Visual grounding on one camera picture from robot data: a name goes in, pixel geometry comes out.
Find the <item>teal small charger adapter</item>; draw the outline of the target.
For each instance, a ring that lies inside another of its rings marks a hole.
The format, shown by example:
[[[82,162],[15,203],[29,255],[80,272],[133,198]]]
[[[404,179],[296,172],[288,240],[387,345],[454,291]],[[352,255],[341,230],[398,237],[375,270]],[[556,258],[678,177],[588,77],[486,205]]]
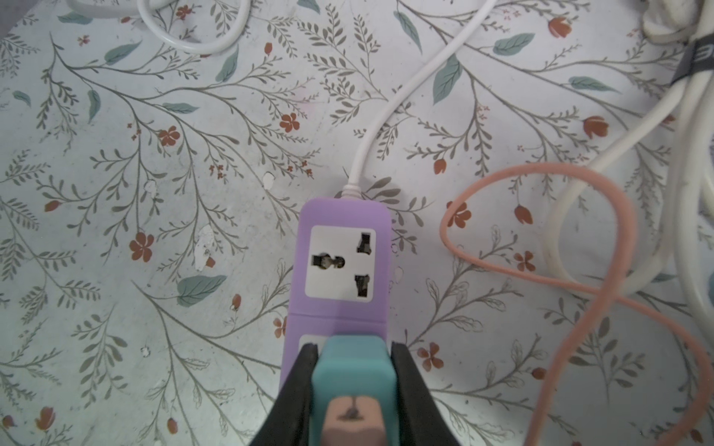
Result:
[[[325,342],[312,373],[310,444],[317,445],[328,405],[339,397],[370,397],[379,403],[387,443],[399,443],[397,375],[379,336],[342,334]]]

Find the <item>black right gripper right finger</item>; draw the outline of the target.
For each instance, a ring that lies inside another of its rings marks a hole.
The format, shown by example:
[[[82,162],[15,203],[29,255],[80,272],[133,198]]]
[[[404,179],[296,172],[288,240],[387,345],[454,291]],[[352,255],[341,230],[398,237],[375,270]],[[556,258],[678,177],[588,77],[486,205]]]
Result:
[[[428,390],[405,344],[392,343],[392,365],[397,376],[399,444],[459,446]]]

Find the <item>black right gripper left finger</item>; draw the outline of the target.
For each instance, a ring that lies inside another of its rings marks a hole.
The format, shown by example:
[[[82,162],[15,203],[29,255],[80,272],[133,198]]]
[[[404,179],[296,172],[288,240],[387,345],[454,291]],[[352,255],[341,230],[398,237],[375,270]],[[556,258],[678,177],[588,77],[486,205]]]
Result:
[[[305,344],[301,348],[252,446],[306,446],[310,443],[312,373],[318,358],[316,345]]]

